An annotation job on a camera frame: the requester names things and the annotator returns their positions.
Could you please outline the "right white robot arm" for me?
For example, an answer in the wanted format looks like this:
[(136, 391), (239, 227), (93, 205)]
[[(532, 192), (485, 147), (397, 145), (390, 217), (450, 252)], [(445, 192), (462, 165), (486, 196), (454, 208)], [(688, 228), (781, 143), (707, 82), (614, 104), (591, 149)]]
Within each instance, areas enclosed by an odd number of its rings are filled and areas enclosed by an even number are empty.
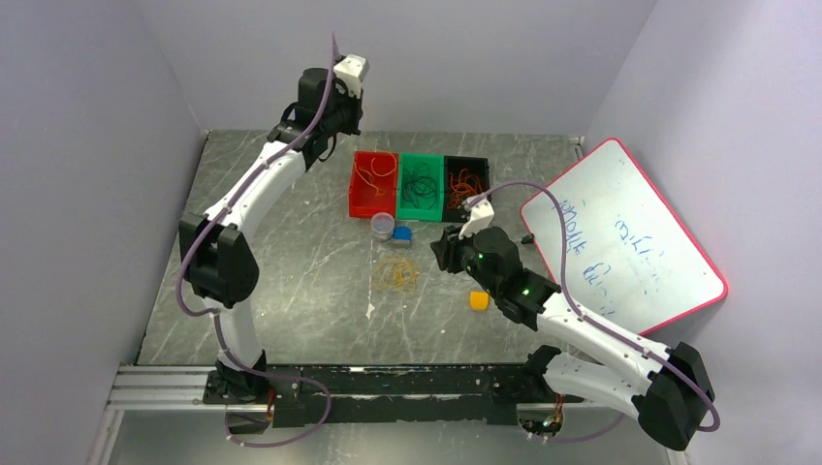
[(558, 348), (527, 361), (523, 389), (533, 400), (554, 393), (611, 408), (638, 422), (657, 444), (685, 450), (694, 435), (714, 431), (714, 390), (699, 351), (680, 342), (671, 348), (571, 304), (559, 285), (522, 264), (519, 247), (499, 227), (468, 237), (450, 226), (430, 244), (438, 268), (466, 273), (510, 321), (569, 343), (584, 361)]

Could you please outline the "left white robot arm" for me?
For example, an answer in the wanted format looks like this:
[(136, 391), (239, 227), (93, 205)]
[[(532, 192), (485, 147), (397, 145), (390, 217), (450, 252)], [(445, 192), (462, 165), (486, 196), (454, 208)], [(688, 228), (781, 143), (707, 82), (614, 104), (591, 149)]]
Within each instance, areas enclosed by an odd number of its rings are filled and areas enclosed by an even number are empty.
[(186, 213), (178, 223), (177, 304), (189, 316), (213, 319), (220, 348), (217, 374), (243, 402), (260, 400), (269, 388), (251, 309), (260, 268), (249, 240), (286, 188), (333, 152), (338, 135), (359, 134), (367, 70), (366, 61), (355, 55), (329, 69), (305, 70), (297, 99), (283, 111), (252, 166), (204, 213)]

